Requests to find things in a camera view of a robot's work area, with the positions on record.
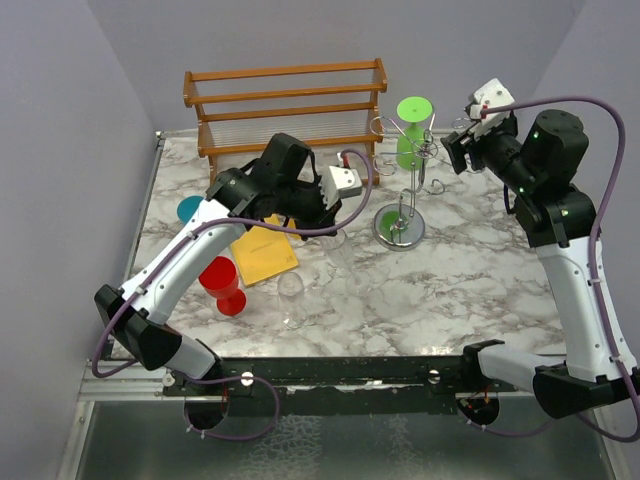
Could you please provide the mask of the green plastic wine glass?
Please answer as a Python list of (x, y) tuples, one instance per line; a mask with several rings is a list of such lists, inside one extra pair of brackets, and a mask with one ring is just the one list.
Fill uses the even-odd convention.
[(427, 98), (410, 96), (397, 105), (396, 114), (407, 124), (397, 139), (396, 161), (400, 168), (410, 171), (412, 165), (419, 168), (422, 164), (422, 158), (417, 156), (424, 140), (422, 123), (432, 116), (433, 105)]

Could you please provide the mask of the clear champagne flute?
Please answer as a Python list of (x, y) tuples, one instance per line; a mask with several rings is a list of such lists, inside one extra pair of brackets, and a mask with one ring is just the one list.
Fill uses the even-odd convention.
[(349, 294), (364, 296), (373, 290), (372, 277), (356, 265), (351, 240), (343, 229), (334, 235), (320, 236), (319, 242), (329, 260), (344, 273), (345, 289)]

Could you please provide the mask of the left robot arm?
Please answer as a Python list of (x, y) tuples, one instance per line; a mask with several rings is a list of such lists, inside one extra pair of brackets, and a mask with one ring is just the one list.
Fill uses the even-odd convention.
[(341, 167), (300, 179), (302, 168), (315, 164), (308, 145), (279, 133), (258, 158), (218, 173), (187, 224), (145, 269), (120, 287), (105, 284), (96, 292), (106, 335), (144, 368), (178, 370), (195, 392), (214, 392), (221, 380), (218, 356), (167, 321), (214, 259), (271, 215), (294, 221), (303, 239), (335, 232), (344, 192), (361, 184)]

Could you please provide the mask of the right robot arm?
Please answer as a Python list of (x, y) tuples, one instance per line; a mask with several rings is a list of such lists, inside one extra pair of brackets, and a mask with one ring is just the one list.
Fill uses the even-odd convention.
[(597, 213), (572, 179), (589, 146), (581, 120), (556, 109), (537, 115), (524, 142), (509, 115), (477, 135), (478, 124), (442, 142), (456, 173), (486, 168), (514, 193), (513, 213), (542, 263), (564, 331), (562, 360), (491, 340), (468, 346), (461, 383), (481, 391), (494, 379), (535, 395), (560, 419), (612, 405), (639, 387), (639, 367), (606, 285), (602, 244), (591, 238)]

